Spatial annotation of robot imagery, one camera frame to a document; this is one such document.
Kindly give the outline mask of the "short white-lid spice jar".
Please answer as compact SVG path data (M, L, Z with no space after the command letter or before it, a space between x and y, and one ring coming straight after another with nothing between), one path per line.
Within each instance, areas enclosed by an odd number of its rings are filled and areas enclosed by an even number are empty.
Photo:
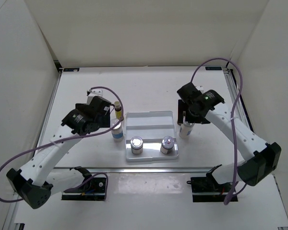
M171 150L174 148L175 142L173 137L165 136L161 141L160 151L163 154L169 154Z
M139 155L143 152L143 139L139 136L135 136L130 140L131 151L135 155Z

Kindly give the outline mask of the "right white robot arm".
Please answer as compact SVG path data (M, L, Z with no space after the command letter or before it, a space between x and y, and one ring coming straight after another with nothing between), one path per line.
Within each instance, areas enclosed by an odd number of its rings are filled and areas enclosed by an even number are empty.
M189 82L177 94L180 122L211 123L234 145L234 162L218 165L206 174L206 187L210 191L216 192L223 184L240 181L255 186L277 168L281 147L276 142L269 144L240 119L231 116L224 98L216 91L201 92Z

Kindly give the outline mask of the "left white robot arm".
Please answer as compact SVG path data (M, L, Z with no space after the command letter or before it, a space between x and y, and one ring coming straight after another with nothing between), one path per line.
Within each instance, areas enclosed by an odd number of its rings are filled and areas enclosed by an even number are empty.
M111 105L101 96L94 96L90 104L77 103L62 119L50 147L43 148L20 169L7 172L12 188L31 208L40 208L58 192L91 189L92 175L83 167L77 166L65 173L53 172L53 168L83 137L110 127Z

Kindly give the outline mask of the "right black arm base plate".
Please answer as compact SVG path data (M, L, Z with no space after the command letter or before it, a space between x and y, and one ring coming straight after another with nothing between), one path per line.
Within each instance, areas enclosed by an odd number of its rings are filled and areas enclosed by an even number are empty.
M186 183L191 186L194 203L223 203L232 186L231 183L226 183L218 188L213 188L206 177L191 177Z

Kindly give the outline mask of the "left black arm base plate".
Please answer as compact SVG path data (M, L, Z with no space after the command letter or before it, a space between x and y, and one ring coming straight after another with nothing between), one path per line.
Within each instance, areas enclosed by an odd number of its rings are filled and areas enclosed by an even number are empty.
M105 201L108 191L108 175L106 173L93 174L90 180L73 191L62 192L63 201Z

